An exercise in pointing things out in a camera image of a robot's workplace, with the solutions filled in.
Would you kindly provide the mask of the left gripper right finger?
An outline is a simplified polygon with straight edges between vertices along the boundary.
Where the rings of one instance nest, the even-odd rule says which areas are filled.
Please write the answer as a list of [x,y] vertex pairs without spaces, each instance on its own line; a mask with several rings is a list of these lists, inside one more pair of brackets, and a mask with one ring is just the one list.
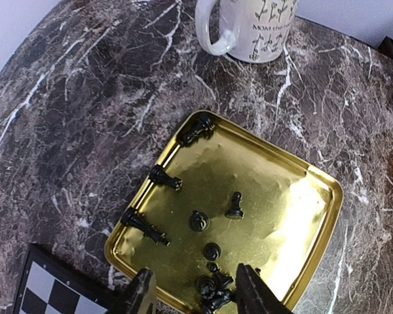
[[238,313],[288,313],[259,274],[243,263],[236,270],[235,302]]

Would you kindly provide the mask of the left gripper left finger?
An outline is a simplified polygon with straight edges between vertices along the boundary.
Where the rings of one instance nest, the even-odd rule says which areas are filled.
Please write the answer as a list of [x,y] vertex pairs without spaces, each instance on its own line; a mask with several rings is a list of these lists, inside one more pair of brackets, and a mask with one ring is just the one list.
[[147,268],[141,269],[114,304],[113,313],[156,313],[156,287],[155,274]]

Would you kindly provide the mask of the black white chess board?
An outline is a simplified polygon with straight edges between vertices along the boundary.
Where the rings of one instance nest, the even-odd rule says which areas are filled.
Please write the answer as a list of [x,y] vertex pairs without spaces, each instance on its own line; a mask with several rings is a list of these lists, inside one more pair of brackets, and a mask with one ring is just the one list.
[[106,313],[117,293],[30,243],[13,313]]

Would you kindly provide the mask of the gold metal tray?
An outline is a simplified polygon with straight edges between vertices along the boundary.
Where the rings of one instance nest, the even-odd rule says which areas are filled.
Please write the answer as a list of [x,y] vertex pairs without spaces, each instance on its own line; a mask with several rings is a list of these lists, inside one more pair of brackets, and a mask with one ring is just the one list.
[[[200,114],[215,127],[182,145]],[[173,188],[153,183],[149,173],[161,165],[182,180]],[[105,244],[105,257],[133,277],[149,268],[157,296],[182,313],[201,313],[213,288],[234,290],[237,266],[248,264],[289,309],[303,295],[326,250],[343,202],[336,179],[210,111],[191,114],[151,166],[122,214],[133,207],[165,233],[169,246],[155,243],[120,217]],[[203,232],[189,227],[193,211],[205,213]],[[203,256],[207,243],[221,257]]]

